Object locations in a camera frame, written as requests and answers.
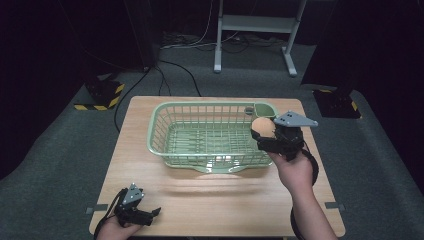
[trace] shelf leg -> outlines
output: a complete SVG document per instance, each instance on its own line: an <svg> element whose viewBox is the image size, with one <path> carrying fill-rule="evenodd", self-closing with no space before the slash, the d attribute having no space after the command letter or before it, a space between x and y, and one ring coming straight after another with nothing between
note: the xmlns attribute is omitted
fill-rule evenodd
<svg viewBox="0 0 424 240"><path fill-rule="evenodd" d="M297 10L296 21L292 26L292 31L290 33L289 41L286 47L282 47L284 59L286 60L287 69L289 70L290 77L296 77L297 71L294 67L293 59L291 58L290 52L293 47L294 39L296 38L297 30L299 29L300 22L302 20L303 11L305 10L307 0L302 0Z"/></svg>
<svg viewBox="0 0 424 240"><path fill-rule="evenodd" d="M213 67L213 71L215 73L221 72L221 39L222 39L222 8L223 8L223 0L219 2L219 13L218 13L218 31L216 37L216 46L215 46L215 64Z"/></svg>
<svg viewBox="0 0 424 240"><path fill-rule="evenodd" d="M287 69L289 70L290 77L296 77L297 71L294 67L293 59L290 56L290 53L286 53L286 47L281 48L283 52L284 59L286 60Z"/></svg>

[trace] basket rim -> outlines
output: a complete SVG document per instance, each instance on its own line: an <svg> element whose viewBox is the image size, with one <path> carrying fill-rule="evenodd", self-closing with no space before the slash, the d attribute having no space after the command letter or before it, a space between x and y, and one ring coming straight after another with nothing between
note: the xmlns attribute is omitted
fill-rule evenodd
<svg viewBox="0 0 424 240"><path fill-rule="evenodd" d="M246 153L164 153L156 151L152 146L153 134L155 130L155 123L157 120L157 113L165 107L168 106L233 106L233 105L257 105L257 104L265 104L271 107L274 111L274 116L278 115L278 110L270 103L266 101L170 101L163 102L158 104L152 111L148 132L147 132L147 148L148 150L161 157L214 157L214 156L246 156ZM249 155L260 156L263 155L262 151L251 152Z"/></svg>

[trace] black cable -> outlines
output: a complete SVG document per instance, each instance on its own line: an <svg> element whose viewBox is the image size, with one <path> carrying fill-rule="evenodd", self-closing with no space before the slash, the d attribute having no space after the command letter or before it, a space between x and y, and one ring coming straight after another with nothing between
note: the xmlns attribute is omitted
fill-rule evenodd
<svg viewBox="0 0 424 240"><path fill-rule="evenodd" d="M166 84L166 87L168 88L168 94L169 94L169 96L172 96L172 94L171 94L171 88L169 87L168 82L166 81L165 74L163 74L162 69L160 69L158 66L156 66L155 69L158 70L158 72L160 72L160 74L162 75L162 81L160 83L158 96L161 95L160 92L162 90L162 86L163 86L163 83L164 82Z"/></svg>
<svg viewBox="0 0 424 240"><path fill-rule="evenodd" d="M162 47L166 47L167 45L179 45L179 46L193 45L199 42L199 40L200 40L200 37L196 37L194 39L188 39L186 35L165 33L162 40Z"/></svg>
<svg viewBox="0 0 424 240"><path fill-rule="evenodd" d="M208 24L206 25L206 30L205 30L203 36L199 40L192 42L192 43L189 43L189 44L176 44L176 45L163 46L163 47L161 47L161 49L178 48L178 47L185 47L185 46L195 47L196 46L195 44L201 43L203 41L203 39L205 38L206 34L208 33L208 30L209 30L209 25L210 25L211 15L212 15L212 8L213 8L213 1L214 0L211 0L211 3L210 3Z"/></svg>
<svg viewBox="0 0 424 240"><path fill-rule="evenodd" d="M109 218L111 218L111 217L113 217L113 216L110 216L110 217L108 217L108 215L110 214L110 212L112 211L112 208L115 206L115 202L116 202L116 200L118 200L118 198L122 195L122 194L124 194L125 192L124 192L124 189L122 189L116 196L115 196L115 198L113 199L113 201L112 201L112 204L109 206L109 209L107 210L107 212L106 212L106 214L105 214L105 216L102 218L102 219L100 219L100 221L99 221L99 223L97 224L97 226L96 226L96 230L94 230L94 234L93 234L93 239L94 240L96 240L97 239L97 236L99 235L99 232L100 232L100 229L102 229L102 227L103 227L103 224L106 222L106 220L108 220Z"/></svg>
<svg viewBox="0 0 424 240"><path fill-rule="evenodd" d="M140 78L140 80L138 80L129 90L128 90L128 92L126 92L125 93L125 95L121 98L121 101L119 101L118 102L118 104L116 105L116 109L115 109L115 115L113 116L113 122L115 123L115 128L116 128L116 130L118 131L118 133L119 132L121 132L121 130L119 129L119 127L118 127L118 124L117 124L117 122L116 122L116 115L117 115L117 113L118 113L118 109L119 109L119 106L121 105L121 103L122 103L122 101L124 100L124 98L128 95L128 93L129 92L131 92L134 88L135 88L135 86L137 86L146 76L147 76L147 74L150 72L150 68L149 69L147 69L147 71L144 73L144 75Z"/></svg>
<svg viewBox="0 0 424 240"><path fill-rule="evenodd" d="M74 25L72 25L71 19L69 18L68 14L66 13L65 7L63 7L63 4L62 4L61 0L57 0L57 2L59 3L60 8L62 9L63 15L66 17L66 20L67 20L67 22L68 22L68 24L69 24L69 27L71 28L72 33L75 35L76 42L78 42L78 45L79 45L79 47L81 48L81 50L82 50L82 51L84 51L84 52L85 52L87 55L89 55L90 57L92 57L92 58L94 58L94 59L96 59L96 60L98 60L98 61L101 61L101 62L103 62L103 63L106 63L106 64L108 64L108 65L110 65L110 66L112 66L112 67L116 67L116 68L119 68L119 69L122 69L122 70L126 70L126 71L135 71L135 72L140 72L140 70L138 70L138 69L125 68L125 67L119 66L119 65L117 65L117 64L114 64L114 63L108 62L108 61L106 61L106 60L104 60L104 59L102 59L102 58L100 58L100 57L97 57L96 55L92 54L92 53L91 53L91 52L89 52L87 49L85 49L85 48L84 48L84 46L83 46L83 44L81 43L81 40L80 40L80 39L79 39L79 37L78 37L78 33L77 33L77 31L75 30Z"/></svg>
<svg viewBox="0 0 424 240"><path fill-rule="evenodd" d="M211 49L202 49L201 47L196 47L196 49L203 52L211 52L215 50L215 46L213 46Z"/></svg>
<svg viewBox="0 0 424 240"><path fill-rule="evenodd" d="M252 47L271 47L273 45L277 45L277 44L284 44L285 41L277 41L277 38L274 39L274 41L264 41L264 39L248 39L246 38L247 41L249 41L250 46Z"/></svg>
<svg viewBox="0 0 424 240"><path fill-rule="evenodd" d="M182 68L184 71L186 71L188 74L190 74L191 78L193 79L194 87L196 88L197 94L199 95L199 97L201 97L201 96L202 96L202 94L200 94L199 88L198 88L198 86L197 86L196 79L194 79L193 74L192 74L189 70L187 70L185 67L183 67L183 66L181 66L181 65L179 65L179 64L176 64L176 63L172 63L172 62L168 62L168 61L164 61L164 60L159 60L159 61L160 61L160 62L163 62L163 63L168 63L168 64L171 64L171 65L175 65L175 66L177 66L177 67L180 67L180 68Z"/></svg>
<svg viewBox="0 0 424 240"><path fill-rule="evenodd" d="M246 40L246 38L245 37L243 37L244 38L244 41L243 42L245 42L246 43L246 45L244 46L244 48L242 48L241 50L238 50L238 51L228 51L228 50L226 50L226 49L224 49L223 47L222 47L222 50L223 51L225 51L226 53L233 53L233 54L235 54L235 53L241 53L241 52L243 52L243 51L245 51L247 48L249 48L249 46L250 46L250 43L249 43L249 41L247 41Z"/></svg>

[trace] wooden table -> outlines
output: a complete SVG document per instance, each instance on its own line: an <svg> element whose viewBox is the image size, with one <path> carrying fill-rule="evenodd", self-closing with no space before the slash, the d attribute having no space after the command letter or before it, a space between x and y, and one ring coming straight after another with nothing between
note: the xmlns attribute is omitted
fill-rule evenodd
<svg viewBox="0 0 424 240"><path fill-rule="evenodd" d="M296 99L134 97L128 107L98 204L111 204L122 188L131 183L143 188L138 209L162 207L151 226L139 236L294 236L290 225L292 201L273 165L246 169L233 174L205 174L191 169L174 169L147 149L147 131L154 108L171 101L267 102L280 114L288 110L305 115ZM314 186L316 197L337 236L345 228L338 209L326 209L335 202L310 128L302 128L304 139L320 167ZM94 233L106 211L95 211L90 224Z"/></svg>

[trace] green plastic basket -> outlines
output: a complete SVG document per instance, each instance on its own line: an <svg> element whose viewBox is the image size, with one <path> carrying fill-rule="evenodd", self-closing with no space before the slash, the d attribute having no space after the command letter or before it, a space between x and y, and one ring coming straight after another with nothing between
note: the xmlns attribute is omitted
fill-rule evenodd
<svg viewBox="0 0 424 240"><path fill-rule="evenodd" d="M267 167L250 132L257 117L274 117L262 102L168 102L157 106L149 124L147 147L169 167L203 173L232 173Z"/></svg>

